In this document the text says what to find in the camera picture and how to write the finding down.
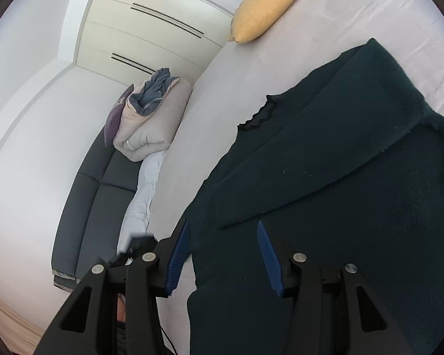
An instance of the blue rubber tip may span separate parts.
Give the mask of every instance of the blue rubber tip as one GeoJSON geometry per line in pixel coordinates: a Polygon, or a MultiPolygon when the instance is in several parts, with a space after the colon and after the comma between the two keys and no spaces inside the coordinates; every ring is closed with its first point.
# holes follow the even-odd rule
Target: blue rubber tip
{"type": "Polygon", "coordinates": [[[281,264],[276,255],[273,244],[271,243],[265,225],[260,220],[257,225],[257,239],[260,246],[261,255],[265,262],[268,278],[270,279],[271,288],[273,288],[279,297],[283,296],[284,286],[282,281],[281,264]]]}
{"type": "Polygon", "coordinates": [[[191,227],[186,220],[168,263],[168,276],[165,285],[166,294],[168,296],[171,295],[178,286],[181,271],[183,270],[183,264],[189,254],[190,237],[191,227]]]}

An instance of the silver bolt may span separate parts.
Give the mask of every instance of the silver bolt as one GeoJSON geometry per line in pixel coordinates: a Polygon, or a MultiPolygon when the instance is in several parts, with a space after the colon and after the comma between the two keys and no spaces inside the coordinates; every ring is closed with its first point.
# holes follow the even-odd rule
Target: silver bolt
{"type": "Polygon", "coordinates": [[[345,270],[349,273],[349,274],[354,274],[355,272],[358,271],[358,268],[355,264],[352,263],[348,263],[344,266],[345,270]]]}
{"type": "Polygon", "coordinates": [[[152,262],[153,260],[156,259],[156,253],[154,252],[147,252],[145,253],[145,255],[142,256],[143,261],[145,262],[152,262]]]}
{"type": "Polygon", "coordinates": [[[92,273],[93,274],[102,274],[102,272],[104,271],[105,267],[102,264],[96,264],[92,267],[92,273]]]}
{"type": "Polygon", "coordinates": [[[304,263],[308,257],[304,254],[297,253],[292,256],[292,259],[297,263],[304,263]]]}

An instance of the purple pillow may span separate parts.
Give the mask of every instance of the purple pillow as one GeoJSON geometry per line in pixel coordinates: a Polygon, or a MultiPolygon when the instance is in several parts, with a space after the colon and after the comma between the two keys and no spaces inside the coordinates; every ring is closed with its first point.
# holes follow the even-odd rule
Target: purple pillow
{"type": "Polygon", "coordinates": [[[120,127],[120,119],[122,118],[122,112],[125,108],[125,102],[127,97],[130,96],[134,90],[133,84],[131,84],[125,92],[120,96],[120,98],[115,103],[114,107],[110,111],[105,122],[104,127],[104,140],[105,146],[110,147],[113,142],[115,135],[117,134],[118,128],[120,127]]]}

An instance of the white duvet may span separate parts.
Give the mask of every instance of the white duvet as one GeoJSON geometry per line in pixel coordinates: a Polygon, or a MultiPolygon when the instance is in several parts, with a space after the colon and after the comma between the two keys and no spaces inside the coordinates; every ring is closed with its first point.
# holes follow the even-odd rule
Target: white duvet
{"type": "Polygon", "coordinates": [[[155,194],[156,181],[166,151],[147,156],[141,163],[138,187],[123,217],[118,238],[117,253],[126,252],[133,236],[146,234],[149,224],[149,206],[155,194]]]}
{"type": "MultiPolygon", "coordinates": [[[[444,115],[444,17],[431,0],[297,0],[259,39],[227,44],[194,85],[161,167],[149,231],[158,239],[172,233],[235,141],[237,125],[258,111],[267,94],[287,91],[372,37],[444,115]]],[[[162,326],[179,355],[189,354],[186,302],[194,279],[189,259],[173,296],[158,301],[162,326]]]]}

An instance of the yellow pillow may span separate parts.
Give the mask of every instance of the yellow pillow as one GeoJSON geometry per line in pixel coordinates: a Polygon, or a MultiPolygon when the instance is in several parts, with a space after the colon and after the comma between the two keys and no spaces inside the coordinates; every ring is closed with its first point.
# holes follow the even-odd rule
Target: yellow pillow
{"type": "Polygon", "coordinates": [[[294,0],[244,0],[233,16],[230,40],[245,43],[261,36],[293,2],[294,0]]]}

